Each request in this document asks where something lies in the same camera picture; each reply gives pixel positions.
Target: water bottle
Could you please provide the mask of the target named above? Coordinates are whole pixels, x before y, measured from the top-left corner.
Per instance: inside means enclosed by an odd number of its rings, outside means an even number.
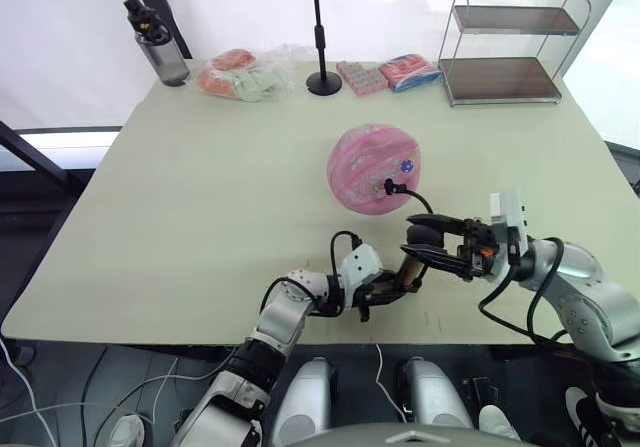
[[[189,69],[167,25],[154,9],[145,7],[139,0],[127,0],[124,6],[129,11],[127,18],[135,31],[136,42],[162,83],[171,87],[182,85]]]

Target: beige table top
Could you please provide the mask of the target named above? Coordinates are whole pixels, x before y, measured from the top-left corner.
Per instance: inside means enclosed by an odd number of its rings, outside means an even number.
[[[301,84],[313,65],[300,68]],[[249,104],[156,84],[136,108],[7,316],[8,337],[65,341],[238,343],[272,279],[328,271],[328,242],[351,229],[387,268],[403,257],[409,202],[381,217],[348,211],[325,177],[349,128],[384,122],[421,147],[420,192],[438,213],[488,220],[489,194],[520,188],[530,234],[578,243],[640,296],[640,204],[561,85],[559,105],[450,108],[441,85],[357,98],[299,88]],[[338,257],[346,254],[339,248]],[[430,271],[417,294],[338,319],[311,318],[301,342],[527,342],[485,319],[492,288]],[[522,324],[531,293],[513,286],[493,311]],[[541,333],[560,328],[542,303]]]

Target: stand base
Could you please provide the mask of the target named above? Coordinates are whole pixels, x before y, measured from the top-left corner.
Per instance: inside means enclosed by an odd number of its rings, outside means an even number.
[[[338,74],[327,72],[327,78],[322,80],[320,72],[316,72],[307,79],[307,87],[312,94],[333,95],[342,87],[342,79]]]

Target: wooden shelf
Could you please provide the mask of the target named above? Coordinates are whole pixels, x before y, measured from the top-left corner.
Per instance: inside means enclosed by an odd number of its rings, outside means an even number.
[[[580,29],[558,7],[456,5],[453,15],[464,34],[578,35]]]
[[[451,105],[560,102],[562,94],[535,57],[441,59]]]

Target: pink patterned ball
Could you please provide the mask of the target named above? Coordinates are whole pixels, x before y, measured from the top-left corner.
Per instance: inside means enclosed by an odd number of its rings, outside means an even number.
[[[407,184],[420,180],[420,149],[405,131],[385,124],[365,124],[348,130],[327,164],[327,178],[336,199],[348,209],[381,215],[404,205],[408,195],[387,195],[384,181]]]

